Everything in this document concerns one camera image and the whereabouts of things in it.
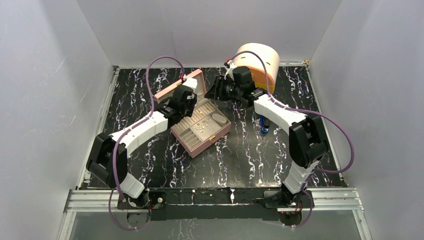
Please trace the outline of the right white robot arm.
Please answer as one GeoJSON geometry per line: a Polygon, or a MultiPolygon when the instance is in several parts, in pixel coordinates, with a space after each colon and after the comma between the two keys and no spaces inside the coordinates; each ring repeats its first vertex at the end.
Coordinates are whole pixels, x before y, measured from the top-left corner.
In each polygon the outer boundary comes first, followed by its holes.
{"type": "Polygon", "coordinates": [[[305,194],[306,184],[322,157],[329,151],[329,141],[324,123],[319,116],[309,117],[290,110],[273,99],[263,88],[257,87],[250,69],[236,67],[232,76],[218,75],[204,95],[216,101],[236,101],[245,108],[277,124],[288,135],[289,155],[292,163],[281,190],[264,196],[263,203],[274,202],[280,206],[295,207],[305,194]]]}

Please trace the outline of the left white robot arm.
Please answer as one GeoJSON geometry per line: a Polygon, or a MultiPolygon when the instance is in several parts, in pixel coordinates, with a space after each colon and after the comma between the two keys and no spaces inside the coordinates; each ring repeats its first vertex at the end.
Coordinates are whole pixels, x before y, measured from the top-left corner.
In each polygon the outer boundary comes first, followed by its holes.
{"type": "Polygon", "coordinates": [[[137,208],[149,203],[149,194],[128,171],[128,157],[154,136],[167,131],[193,114],[197,103],[198,81],[184,77],[171,95],[165,97],[151,114],[112,134],[98,134],[86,163],[86,169],[111,189],[120,189],[137,208]]]}

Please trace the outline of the pink jewelry box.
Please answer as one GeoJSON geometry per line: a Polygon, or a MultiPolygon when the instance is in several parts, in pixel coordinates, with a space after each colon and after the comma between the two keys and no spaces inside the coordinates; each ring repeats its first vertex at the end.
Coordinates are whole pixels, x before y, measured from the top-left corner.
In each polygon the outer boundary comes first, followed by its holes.
{"type": "Polygon", "coordinates": [[[232,123],[211,100],[204,97],[207,89],[203,71],[196,69],[189,73],[187,77],[198,81],[195,91],[197,103],[194,106],[192,116],[182,118],[179,123],[170,128],[170,131],[190,157],[194,158],[228,134],[232,123]],[[212,119],[213,114],[220,114],[226,117],[227,124],[224,126],[217,124],[212,119]]]}

